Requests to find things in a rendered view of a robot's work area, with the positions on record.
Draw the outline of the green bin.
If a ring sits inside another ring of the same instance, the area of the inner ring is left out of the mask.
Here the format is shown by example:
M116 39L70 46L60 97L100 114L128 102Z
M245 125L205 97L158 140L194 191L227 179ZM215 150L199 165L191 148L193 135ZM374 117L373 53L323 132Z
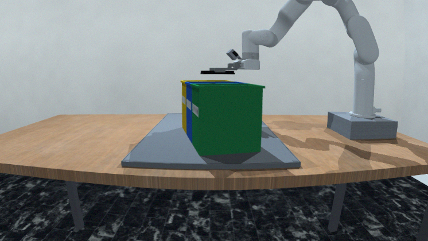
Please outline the green bin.
M192 145L199 156L260 152L265 86L246 83L190 86Z

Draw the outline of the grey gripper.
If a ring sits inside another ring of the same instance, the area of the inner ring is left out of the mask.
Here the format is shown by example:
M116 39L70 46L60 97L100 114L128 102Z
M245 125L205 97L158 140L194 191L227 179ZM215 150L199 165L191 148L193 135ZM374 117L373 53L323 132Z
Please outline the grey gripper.
M244 66L243 66L243 63L244 63ZM260 61L257 59L245 59L242 61L238 60L238 61L234 61L234 63L228 63L227 68L210 68L209 70L215 71L215 72L225 72L225 70L236 71L238 69L260 70Z

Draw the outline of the blue bin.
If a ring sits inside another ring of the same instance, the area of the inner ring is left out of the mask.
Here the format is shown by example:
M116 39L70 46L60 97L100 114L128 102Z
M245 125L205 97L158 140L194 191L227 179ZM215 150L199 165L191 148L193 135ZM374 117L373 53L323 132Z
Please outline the blue bin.
M241 83L236 81L195 81L186 84L186 134L192 143L192 87L190 84L201 83Z

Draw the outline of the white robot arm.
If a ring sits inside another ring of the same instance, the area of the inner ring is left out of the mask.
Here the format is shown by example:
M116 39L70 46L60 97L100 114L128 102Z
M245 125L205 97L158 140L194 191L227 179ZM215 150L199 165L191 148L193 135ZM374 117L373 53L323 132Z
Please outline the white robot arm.
M233 49L226 54L232 60L259 60L259 45L269 48L276 46L313 1L322 1L338 11L346 32L355 45L353 111L349 114L359 118L375 118L375 112L382 111L381 108L373 106L374 62L379 57L379 48L369 22L359 14L352 0L288 0L281 7L277 20L269 30L242 32L242 58Z

